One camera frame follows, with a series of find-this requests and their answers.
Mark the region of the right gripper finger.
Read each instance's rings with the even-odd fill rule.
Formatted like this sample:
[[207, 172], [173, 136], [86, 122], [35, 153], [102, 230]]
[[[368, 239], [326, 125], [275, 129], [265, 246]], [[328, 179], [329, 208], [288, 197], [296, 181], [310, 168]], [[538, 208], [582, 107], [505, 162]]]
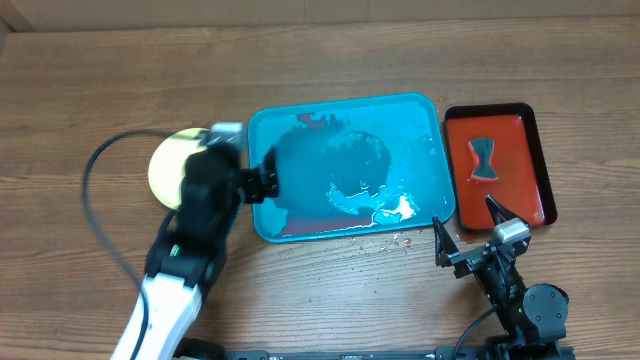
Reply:
[[437, 216], [432, 218], [432, 222], [435, 236], [435, 263], [440, 267], [452, 266], [453, 259], [460, 255], [459, 249]]
[[514, 219], [523, 221], [521, 217], [504, 207], [491, 195], [485, 197], [485, 203], [495, 226]]

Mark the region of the red sponge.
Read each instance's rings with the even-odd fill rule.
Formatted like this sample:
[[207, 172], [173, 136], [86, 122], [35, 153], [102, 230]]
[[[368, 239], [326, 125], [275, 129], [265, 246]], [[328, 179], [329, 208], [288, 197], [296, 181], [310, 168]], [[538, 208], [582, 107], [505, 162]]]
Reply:
[[499, 176], [492, 165], [494, 140], [491, 138], [475, 138], [468, 142], [473, 160], [471, 178], [482, 182], [497, 181]]

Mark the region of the yellow plate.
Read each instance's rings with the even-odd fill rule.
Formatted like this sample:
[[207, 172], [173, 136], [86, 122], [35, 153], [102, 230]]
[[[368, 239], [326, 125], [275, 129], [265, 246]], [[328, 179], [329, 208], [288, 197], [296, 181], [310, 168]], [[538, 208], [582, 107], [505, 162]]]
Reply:
[[156, 199], [170, 209], [181, 204], [181, 182], [187, 158], [205, 146], [197, 136], [204, 128], [188, 128], [165, 139], [154, 151], [148, 167], [148, 183]]

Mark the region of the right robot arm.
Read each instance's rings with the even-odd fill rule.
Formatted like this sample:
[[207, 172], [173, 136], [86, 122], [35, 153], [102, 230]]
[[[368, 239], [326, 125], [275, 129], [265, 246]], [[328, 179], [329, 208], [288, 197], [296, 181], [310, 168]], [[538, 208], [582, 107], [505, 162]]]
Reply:
[[[476, 319], [453, 347], [436, 350], [438, 359], [570, 360], [571, 347], [559, 341], [566, 337], [569, 296], [561, 288], [540, 283], [526, 286], [516, 269], [516, 258], [530, 245], [531, 229], [521, 217], [488, 195], [485, 202], [494, 228], [484, 246], [461, 252], [442, 222], [433, 218], [435, 264], [452, 267], [460, 279], [472, 274], [491, 307]], [[491, 315], [504, 333], [487, 338], [482, 346], [466, 346], [465, 340]]]

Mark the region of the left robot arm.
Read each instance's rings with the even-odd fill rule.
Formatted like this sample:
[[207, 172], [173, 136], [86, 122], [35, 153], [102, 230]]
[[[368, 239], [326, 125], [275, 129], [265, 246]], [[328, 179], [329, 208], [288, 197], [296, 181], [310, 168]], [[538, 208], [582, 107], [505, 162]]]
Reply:
[[223, 347], [186, 332], [221, 274], [240, 208], [279, 194], [276, 151], [244, 169], [238, 148], [211, 145], [186, 159], [180, 193], [180, 206], [163, 220], [147, 253], [139, 299], [115, 359], [225, 358]]

